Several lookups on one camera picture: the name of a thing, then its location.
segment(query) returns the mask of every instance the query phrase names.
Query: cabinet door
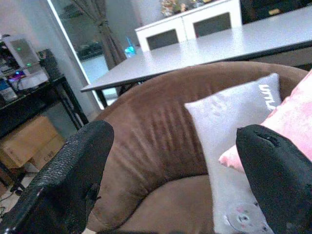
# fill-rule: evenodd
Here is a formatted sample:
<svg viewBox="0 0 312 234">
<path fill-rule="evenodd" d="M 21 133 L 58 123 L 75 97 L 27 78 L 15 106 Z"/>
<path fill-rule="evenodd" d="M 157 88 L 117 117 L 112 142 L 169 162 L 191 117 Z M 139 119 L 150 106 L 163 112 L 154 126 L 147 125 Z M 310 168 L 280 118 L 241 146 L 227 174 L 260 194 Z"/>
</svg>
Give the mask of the cabinet door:
<svg viewBox="0 0 312 234">
<path fill-rule="evenodd" d="M 181 17 L 136 29 L 136 35 L 143 52 L 187 40 Z"/>
<path fill-rule="evenodd" d="M 242 25 L 240 1 L 218 0 L 183 16 L 187 39 L 195 39 L 211 33 Z"/>
</svg>

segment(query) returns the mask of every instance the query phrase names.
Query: brown armchair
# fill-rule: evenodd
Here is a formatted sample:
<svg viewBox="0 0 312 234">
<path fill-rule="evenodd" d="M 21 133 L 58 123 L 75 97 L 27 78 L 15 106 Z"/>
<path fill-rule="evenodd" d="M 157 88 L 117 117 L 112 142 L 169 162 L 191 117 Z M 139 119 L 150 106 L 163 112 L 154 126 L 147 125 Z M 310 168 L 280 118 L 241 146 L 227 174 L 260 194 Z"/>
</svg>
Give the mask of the brown armchair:
<svg viewBox="0 0 312 234">
<path fill-rule="evenodd" d="M 272 72 L 282 99 L 307 74 L 257 62 L 188 67 L 134 87 L 103 111 L 97 119 L 113 126 L 115 141 L 88 228 L 214 233 L 206 163 L 183 104 Z"/>
</svg>

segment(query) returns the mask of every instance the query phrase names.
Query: floor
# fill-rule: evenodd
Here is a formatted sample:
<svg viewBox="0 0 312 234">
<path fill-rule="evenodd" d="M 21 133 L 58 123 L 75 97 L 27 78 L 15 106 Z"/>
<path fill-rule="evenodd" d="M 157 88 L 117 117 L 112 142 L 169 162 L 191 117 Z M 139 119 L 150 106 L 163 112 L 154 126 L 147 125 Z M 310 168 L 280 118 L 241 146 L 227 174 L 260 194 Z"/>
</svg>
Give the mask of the floor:
<svg viewBox="0 0 312 234">
<path fill-rule="evenodd" d="M 35 173 L 28 173 L 24 177 L 22 184 L 25 187 L 27 187 L 30 184 L 30 182 L 32 181 L 32 179 L 35 177 L 35 175 L 36 175 Z M 5 213 L 9 212 L 15 206 L 15 204 L 17 203 L 17 201 L 19 199 L 19 196 L 15 195 L 15 194 L 13 194 L 13 195 L 11 195 L 11 194 L 12 193 L 8 190 L 4 195 L 2 195 L 0 197 L 0 199 L 4 199 L 6 197 L 9 197 L 6 200 L 0 202 L 0 206 L 5 207 L 5 210 L 4 210 Z M 82 234 L 95 234 L 95 232 L 93 232 L 89 229 L 86 229 Z"/>
</svg>

